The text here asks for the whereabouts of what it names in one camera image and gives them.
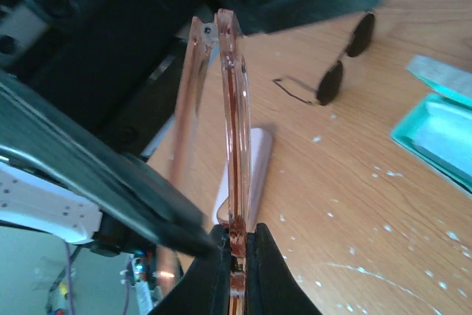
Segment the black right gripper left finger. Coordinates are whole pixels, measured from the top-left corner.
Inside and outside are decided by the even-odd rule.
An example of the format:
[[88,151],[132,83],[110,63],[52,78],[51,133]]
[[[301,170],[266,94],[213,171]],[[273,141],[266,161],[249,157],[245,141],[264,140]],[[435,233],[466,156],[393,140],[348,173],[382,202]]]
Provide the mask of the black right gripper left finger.
[[231,263],[228,230],[217,225],[210,236],[218,247],[208,256],[194,259],[176,287],[150,315],[228,313]]

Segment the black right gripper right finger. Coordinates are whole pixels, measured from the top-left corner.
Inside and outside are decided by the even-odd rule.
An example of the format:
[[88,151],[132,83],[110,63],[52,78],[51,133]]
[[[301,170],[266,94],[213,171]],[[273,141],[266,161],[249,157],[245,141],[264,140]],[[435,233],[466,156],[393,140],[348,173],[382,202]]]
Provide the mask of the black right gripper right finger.
[[266,224],[248,234],[246,313],[321,315],[292,276]]

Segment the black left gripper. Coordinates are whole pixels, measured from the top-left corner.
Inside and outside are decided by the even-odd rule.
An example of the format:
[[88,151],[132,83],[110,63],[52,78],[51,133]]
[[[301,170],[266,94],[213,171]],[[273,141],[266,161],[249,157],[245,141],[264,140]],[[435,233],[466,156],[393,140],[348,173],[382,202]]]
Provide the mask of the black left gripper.
[[173,112],[178,31],[250,0],[1,0],[1,68],[120,152],[143,151]]

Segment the transparent orange sunglasses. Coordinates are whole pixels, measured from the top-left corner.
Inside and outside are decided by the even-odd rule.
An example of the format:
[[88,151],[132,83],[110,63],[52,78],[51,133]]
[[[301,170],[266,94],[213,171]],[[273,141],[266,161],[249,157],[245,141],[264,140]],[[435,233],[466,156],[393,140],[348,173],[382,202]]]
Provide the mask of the transparent orange sunglasses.
[[[231,252],[227,314],[244,314],[246,310],[246,223],[249,221],[251,198],[251,134],[248,78],[239,44],[242,37],[237,17],[231,10],[220,9],[215,14],[215,20],[209,24],[197,17],[192,19],[176,102],[173,160],[169,166],[170,183],[183,190],[187,165],[192,157],[209,57],[217,46],[221,59],[229,186],[228,223],[221,224],[228,230]],[[162,299],[180,281],[171,272],[177,259],[172,252],[161,250],[158,253],[156,278],[162,290]]]

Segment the grey green glasses case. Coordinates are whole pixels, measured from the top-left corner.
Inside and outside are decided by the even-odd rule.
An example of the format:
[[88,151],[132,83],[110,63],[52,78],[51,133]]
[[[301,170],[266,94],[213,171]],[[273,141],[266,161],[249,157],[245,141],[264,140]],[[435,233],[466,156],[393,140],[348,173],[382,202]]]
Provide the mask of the grey green glasses case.
[[394,127],[392,140],[471,196],[471,73],[423,55],[406,70],[432,93]]

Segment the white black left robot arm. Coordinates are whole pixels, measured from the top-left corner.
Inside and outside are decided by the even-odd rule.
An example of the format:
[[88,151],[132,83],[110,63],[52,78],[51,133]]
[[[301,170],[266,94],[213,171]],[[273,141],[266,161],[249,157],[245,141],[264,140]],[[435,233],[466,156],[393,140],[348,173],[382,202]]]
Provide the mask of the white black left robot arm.
[[122,113],[186,23],[188,61],[211,50],[203,5],[237,19],[218,34],[225,72],[246,73],[241,35],[368,10],[381,0],[1,0],[1,219],[91,243],[105,215],[189,255],[212,248],[201,212],[158,173],[125,161],[147,141]]

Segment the black round sunglasses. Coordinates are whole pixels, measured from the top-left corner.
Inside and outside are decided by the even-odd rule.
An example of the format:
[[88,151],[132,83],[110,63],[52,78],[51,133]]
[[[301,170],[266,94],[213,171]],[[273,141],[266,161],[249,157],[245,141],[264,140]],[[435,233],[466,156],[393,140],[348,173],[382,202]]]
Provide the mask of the black round sunglasses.
[[[289,97],[304,103],[305,105],[315,106],[326,106],[332,103],[339,92],[344,81],[344,63],[343,58],[357,58],[363,55],[372,43],[374,31],[376,25],[376,15],[374,10],[366,10],[363,17],[357,23],[356,27],[350,34],[350,39],[347,42],[345,48],[338,54],[333,64],[325,71],[319,84],[316,88],[308,86],[298,79],[290,76],[284,76],[274,78],[274,83],[279,89],[285,92]],[[286,83],[292,82],[300,86],[306,91],[313,93],[313,100],[305,100],[302,97],[295,95],[291,92]]]

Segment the pink glasses case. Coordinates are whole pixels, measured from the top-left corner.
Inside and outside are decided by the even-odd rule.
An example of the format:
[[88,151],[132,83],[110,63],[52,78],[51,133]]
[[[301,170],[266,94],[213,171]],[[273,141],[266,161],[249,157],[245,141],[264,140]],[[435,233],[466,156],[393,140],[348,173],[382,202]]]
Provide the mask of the pink glasses case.
[[[251,128],[251,199],[249,202],[249,221],[246,225],[251,229],[257,223],[260,200],[263,195],[268,165],[271,159],[273,136],[264,128]],[[223,170],[218,194],[212,209],[214,225],[227,224],[227,218],[218,216],[223,204],[228,200],[228,165]]]

